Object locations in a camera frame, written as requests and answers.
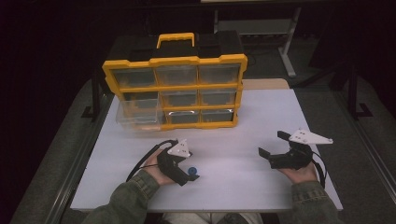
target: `wire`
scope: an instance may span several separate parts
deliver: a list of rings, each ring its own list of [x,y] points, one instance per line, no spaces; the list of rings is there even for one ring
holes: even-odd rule
[[[315,155],[317,155],[317,157],[319,157],[320,158],[320,160],[323,162],[323,165],[324,165],[324,171],[325,171],[325,174],[324,174],[324,178],[326,179],[327,178],[327,167],[326,167],[326,163],[324,162],[324,160],[319,156],[319,154],[318,153],[316,153],[316,152],[314,152],[313,151],[313,153],[315,154]]]

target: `plastic storage case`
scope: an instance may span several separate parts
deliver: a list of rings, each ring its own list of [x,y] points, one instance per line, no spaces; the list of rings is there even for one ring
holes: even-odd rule
[[[235,126],[243,52],[236,31],[119,37],[103,64],[120,99],[117,122],[137,130]]]

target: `table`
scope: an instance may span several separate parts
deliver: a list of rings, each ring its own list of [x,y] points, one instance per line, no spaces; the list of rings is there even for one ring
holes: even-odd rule
[[[186,172],[196,167],[200,178],[183,187],[161,187],[149,202],[150,212],[278,212],[291,208],[290,181],[270,168],[259,156],[258,147],[272,154],[285,153],[289,145],[276,137],[277,131],[309,130],[293,90],[245,90],[238,125],[213,130],[128,132],[115,121],[118,104],[115,98],[72,209],[90,211],[108,203],[113,190],[154,145],[175,138],[187,139],[193,153],[179,167]],[[329,176],[326,191],[337,209],[342,209]]]

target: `blue knob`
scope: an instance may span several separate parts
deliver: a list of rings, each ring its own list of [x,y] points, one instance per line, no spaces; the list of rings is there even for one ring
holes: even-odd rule
[[[196,175],[197,169],[195,167],[190,167],[188,172],[189,172],[189,175]]]

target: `person's right hand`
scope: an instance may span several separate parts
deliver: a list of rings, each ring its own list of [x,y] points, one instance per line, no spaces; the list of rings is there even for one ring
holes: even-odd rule
[[[318,181],[315,165],[312,162],[299,170],[278,169],[278,171],[287,176],[293,184],[299,184],[307,181]]]

